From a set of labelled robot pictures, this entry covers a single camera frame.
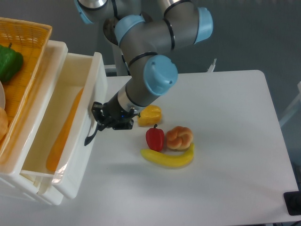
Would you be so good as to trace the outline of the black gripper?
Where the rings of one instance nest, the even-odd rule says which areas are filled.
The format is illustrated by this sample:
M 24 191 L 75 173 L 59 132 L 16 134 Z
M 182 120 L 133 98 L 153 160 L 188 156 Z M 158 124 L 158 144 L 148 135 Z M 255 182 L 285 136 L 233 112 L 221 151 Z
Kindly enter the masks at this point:
M 118 94 L 115 94 L 109 102 L 104 105 L 100 102 L 93 102 L 91 108 L 92 115 L 97 121 L 97 130 L 103 131 L 106 128 L 114 130 L 132 129 L 134 111 L 125 111 L 119 104 Z

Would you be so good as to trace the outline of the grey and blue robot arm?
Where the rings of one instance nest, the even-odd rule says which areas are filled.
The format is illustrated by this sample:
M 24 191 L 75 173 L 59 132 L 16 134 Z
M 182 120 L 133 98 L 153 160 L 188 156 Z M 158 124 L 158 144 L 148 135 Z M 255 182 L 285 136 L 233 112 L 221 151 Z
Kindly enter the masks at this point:
M 87 24 L 114 18 L 116 43 L 131 79 L 109 102 L 95 103 L 96 129 L 129 129 L 133 117 L 176 83 L 178 71 L 166 53 L 208 39 L 213 19 L 206 8 L 190 0 L 161 0 L 163 18 L 146 21 L 139 0 L 77 0 L 75 6 Z

